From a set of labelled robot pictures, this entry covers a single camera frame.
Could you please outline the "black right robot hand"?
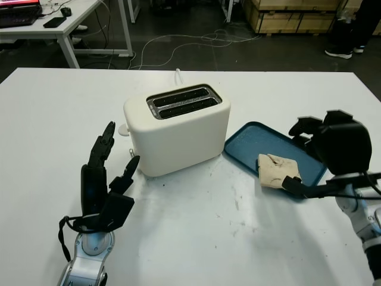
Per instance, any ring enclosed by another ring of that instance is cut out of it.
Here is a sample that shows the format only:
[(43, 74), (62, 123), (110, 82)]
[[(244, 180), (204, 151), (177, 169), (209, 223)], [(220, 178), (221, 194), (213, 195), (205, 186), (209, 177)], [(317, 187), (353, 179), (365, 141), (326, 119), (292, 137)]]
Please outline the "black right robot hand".
[(329, 110), (323, 119), (299, 117), (289, 136), (333, 175), (369, 169), (372, 146), (368, 129), (343, 110)]

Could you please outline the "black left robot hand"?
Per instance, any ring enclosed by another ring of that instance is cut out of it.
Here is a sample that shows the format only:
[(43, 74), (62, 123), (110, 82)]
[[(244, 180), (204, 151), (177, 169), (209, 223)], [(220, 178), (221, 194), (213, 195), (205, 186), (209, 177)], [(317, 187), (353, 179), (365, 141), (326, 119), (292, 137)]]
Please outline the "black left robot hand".
[(99, 135), (90, 151), (89, 160), (81, 168), (81, 207), (84, 216), (100, 213), (110, 194), (124, 195), (132, 185), (139, 161), (134, 156), (121, 176), (108, 184), (104, 166), (114, 146), (115, 122), (111, 121)]

